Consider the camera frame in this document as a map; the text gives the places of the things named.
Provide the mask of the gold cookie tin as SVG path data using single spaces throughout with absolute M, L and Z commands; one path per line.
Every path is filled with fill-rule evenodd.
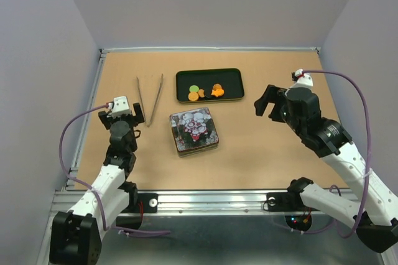
M 177 155 L 179 157 L 186 157 L 194 154 L 199 154 L 205 151 L 213 150 L 218 148 L 218 144 L 212 144 L 209 146 L 200 146 L 200 147 L 189 147 L 185 149 L 177 149 Z

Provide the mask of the gold tin lid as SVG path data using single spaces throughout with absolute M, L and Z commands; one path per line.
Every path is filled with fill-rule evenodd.
M 169 121 L 176 150 L 220 142 L 213 117 L 207 107 L 171 114 Z

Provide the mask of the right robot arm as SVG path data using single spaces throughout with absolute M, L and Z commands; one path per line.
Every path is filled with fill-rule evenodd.
M 302 144 L 329 165 L 346 183 L 360 205 L 322 189 L 314 181 L 301 177 L 291 181 L 286 192 L 271 197 L 270 212 L 299 211 L 305 207 L 321 211 L 340 221 L 355 233 L 363 244 L 383 253 L 397 244 L 397 196 L 371 170 L 353 142 L 352 137 L 337 121 L 324 118 L 319 99 L 305 87 L 280 88 L 268 85 L 255 101 L 257 116 L 262 116 L 268 104 L 274 105 L 269 118 L 287 124 Z

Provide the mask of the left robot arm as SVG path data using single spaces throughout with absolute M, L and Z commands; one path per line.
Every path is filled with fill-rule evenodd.
M 139 103 L 130 105 L 125 96 L 95 108 L 109 131 L 109 146 L 99 174 L 92 183 L 78 178 L 86 192 L 69 210 L 52 221 L 49 261 L 52 264 L 96 264 L 103 238 L 122 211 L 138 206 L 137 186 L 127 181 L 136 162 L 135 130 L 144 122 Z

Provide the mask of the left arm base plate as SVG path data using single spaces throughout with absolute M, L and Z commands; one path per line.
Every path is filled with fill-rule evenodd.
M 121 213 L 157 213 L 158 202 L 157 193 L 138 192 L 130 198 L 129 205 Z

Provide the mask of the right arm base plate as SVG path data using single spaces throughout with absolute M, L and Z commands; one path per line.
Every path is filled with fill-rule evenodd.
M 262 210 L 266 212 L 304 212 L 310 207 L 303 203 L 301 192 L 272 192 L 268 193 L 262 203 Z

